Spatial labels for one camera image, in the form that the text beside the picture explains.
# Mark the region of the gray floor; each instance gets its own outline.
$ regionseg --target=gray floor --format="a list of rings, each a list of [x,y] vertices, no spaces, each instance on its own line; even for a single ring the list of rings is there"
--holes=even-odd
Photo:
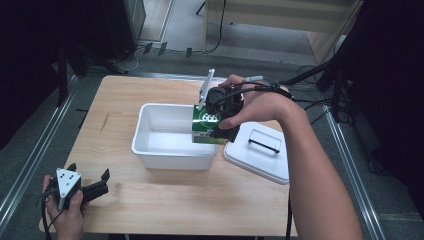
[[[186,7],[180,5],[180,3],[188,4],[188,2],[190,3],[190,8],[187,5]],[[199,47],[200,49],[199,41],[201,34],[194,30],[176,30],[177,28],[172,26],[176,21],[172,19],[175,15],[184,15],[187,16],[187,19],[191,17],[196,19],[196,22],[192,22],[191,24],[199,24],[198,22],[203,24],[202,16],[195,15],[195,11],[200,7],[201,2],[197,0],[175,0],[174,9],[171,12],[169,25],[163,39],[164,42],[168,42],[169,50],[163,56],[158,56],[157,49],[152,49],[148,54],[142,54],[141,51],[137,52],[138,66],[133,71],[130,71],[130,75],[142,76],[146,73],[167,73],[205,76],[209,68],[215,68],[216,76],[223,78],[231,73],[236,73],[243,76],[263,74],[269,79],[289,79],[296,76],[298,72],[306,70],[306,67],[301,68],[301,66],[315,64],[308,44],[301,41],[303,35],[301,32],[294,33],[298,40],[292,42],[292,45],[280,46],[282,53],[276,54],[278,55],[276,60],[267,56],[266,51],[261,51],[260,49],[255,51],[255,49],[261,47],[261,44],[263,45],[263,41],[267,40],[268,37],[259,41],[261,44],[243,41],[244,47],[241,51],[236,51],[240,49],[227,48],[227,45],[231,45],[228,41],[232,41],[233,37],[236,36],[230,37],[232,35],[225,34],[222,47],[217,53],[212,55],[196,54],[190,58],[186,58],[184,50],[186,47],[193,47],[193,49]],[[178,22],[179,27],[184,28],[184,21]],[[186,44],[177,46],[177,43],[185,42]],[[130,56],[125,61],[119,62],[119,64],[124,68],[130,69],[136,66],[136,59],[134,56]],[[30,177],[28,187],[25,187],[25,192],[16,206],[16,210],[11,215],[11,218],[8,219],[9,224],[0,236],[1,239],[43,238],[43,233],[38,229],[40,219],[39,209],[34,209],[37,197],[41,191],[42,178],[45,174],[52,174],[57,167],[63,166],[65,163],[72,149],[73,142],[78,135],[78,127],[84,119],[84,112],[77,109],[90,108],[91,101],[94,98],[101,79],[108,74],[110,73],[105,71],[101,66],[90,64],[90,71],[87,76],[76,78],[73,100],[70,102],[69,108],[55,134],[49,141],[48,148],[42,154],[39,165],[35,167],[36,171]],[[289,87],[289,89],[298,98],[320,98],[320,94],[311,84],[302,83]],[[0,172],[2,176],[6,176],[0,182],[0,196],[2,199],[9,193],[9,189],[11,189],[18,174],[24,167],[43,129],[47,126],[52,114],[57,110],[55,106],[56,101],[57,92],[54,92],[25,125],[22,126],[12,141],[0,151],[0,163],[2,164]],[[308,110],[308,115],[313,120],[320,116],[322,112],[322,107],[314,107]],[[313,125],[321,143],[354,199],[365,239],[424,239],[423,221],[419,218],[405,186],[391,176],[377,176],[372,174],[368,168],[368,156],[364,152],[353,127],[349,124],[339,124],[337,126],[341,129],[341,133],[354,162],[354,167],[360,176],[360,182],[364,186],[371,207],[375,210],[378,217],[377,223],[381,225],[383,235],[376,235],[373,233],[374,229],[369,227],[366,212],[364,212],[363,206],[361,206],[363,199],[358,198],[357,190],[354,188],[354,179],[352,180],[349,176],[349,168],[346,166],[346,162],[340,153],[340,146],[337,145],[329,122],[324,117]],[[84,239],[107,239],[107,235],[87,234]]]

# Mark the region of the wooden table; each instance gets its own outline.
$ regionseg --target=wooden table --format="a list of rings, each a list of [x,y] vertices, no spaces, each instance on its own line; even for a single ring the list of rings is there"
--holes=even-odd
[[[196,104],[201,81],[107,76],[66,163],[82,185],[110,169],[109,193],[92,201],[85,232],[283,236],[288,185],[223,159],[218,148],[207,171],[146,169],[131,151],[145,103]],[[266,123],[279,128],[275,122]],[[297,235],[295,228],[292,234]]]
[[[227,0],[224,21],[306,31],[315,58],[321,63],[340,36],[348,34],[362,3],[363,0]],[[208,22],[220,23],[223,4],[224,0],[205,1],[203,51]]]

